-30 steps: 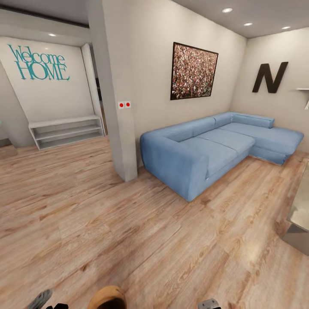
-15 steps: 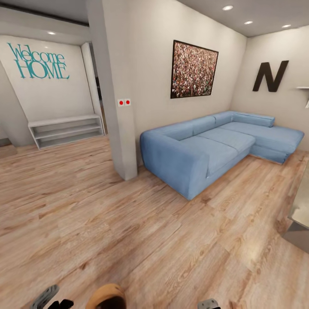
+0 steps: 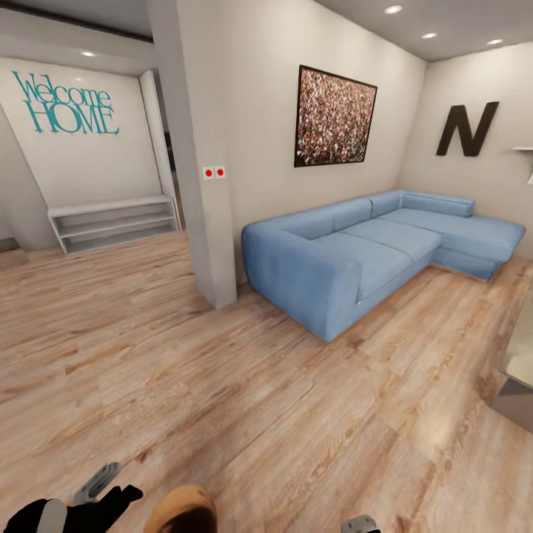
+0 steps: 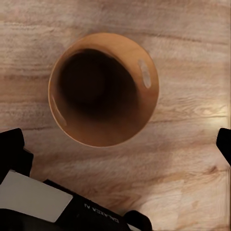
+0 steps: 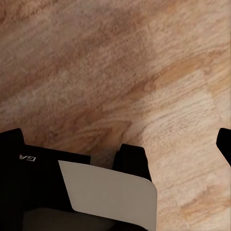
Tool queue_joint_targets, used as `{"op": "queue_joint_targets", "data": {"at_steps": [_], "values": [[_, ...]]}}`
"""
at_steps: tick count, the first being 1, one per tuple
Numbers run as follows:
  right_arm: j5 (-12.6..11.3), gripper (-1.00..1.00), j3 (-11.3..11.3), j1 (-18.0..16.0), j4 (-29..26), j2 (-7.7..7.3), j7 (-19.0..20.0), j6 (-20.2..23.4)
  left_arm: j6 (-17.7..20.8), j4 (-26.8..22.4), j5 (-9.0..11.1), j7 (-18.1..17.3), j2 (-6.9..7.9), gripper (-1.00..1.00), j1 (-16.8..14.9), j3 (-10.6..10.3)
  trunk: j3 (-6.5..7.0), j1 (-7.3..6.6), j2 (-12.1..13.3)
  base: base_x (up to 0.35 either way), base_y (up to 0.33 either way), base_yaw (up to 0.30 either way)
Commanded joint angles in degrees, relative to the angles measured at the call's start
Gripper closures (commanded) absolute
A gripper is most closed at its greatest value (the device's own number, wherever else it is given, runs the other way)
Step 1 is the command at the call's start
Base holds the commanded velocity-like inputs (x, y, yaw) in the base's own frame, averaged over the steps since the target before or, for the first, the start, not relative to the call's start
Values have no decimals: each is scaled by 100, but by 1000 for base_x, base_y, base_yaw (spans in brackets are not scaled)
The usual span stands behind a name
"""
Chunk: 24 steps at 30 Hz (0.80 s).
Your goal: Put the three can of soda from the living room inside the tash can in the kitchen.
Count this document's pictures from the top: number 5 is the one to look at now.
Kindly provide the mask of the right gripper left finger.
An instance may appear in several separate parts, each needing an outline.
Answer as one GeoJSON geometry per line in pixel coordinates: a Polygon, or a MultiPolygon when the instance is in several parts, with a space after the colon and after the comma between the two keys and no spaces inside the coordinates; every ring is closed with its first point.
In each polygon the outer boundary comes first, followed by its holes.
{"type": "Polygon", "coordinates": [[[20,128],[0,133],[0,185],[25,146],[20,128]]]}

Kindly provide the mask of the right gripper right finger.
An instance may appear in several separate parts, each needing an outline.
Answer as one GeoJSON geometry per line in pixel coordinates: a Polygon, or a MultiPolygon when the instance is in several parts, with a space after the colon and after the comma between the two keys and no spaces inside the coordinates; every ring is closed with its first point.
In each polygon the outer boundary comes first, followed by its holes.
{"type": "Polygon", "coordinates": [[[231,129],[220,128],[216,145],[231,165],[231,129]]]}

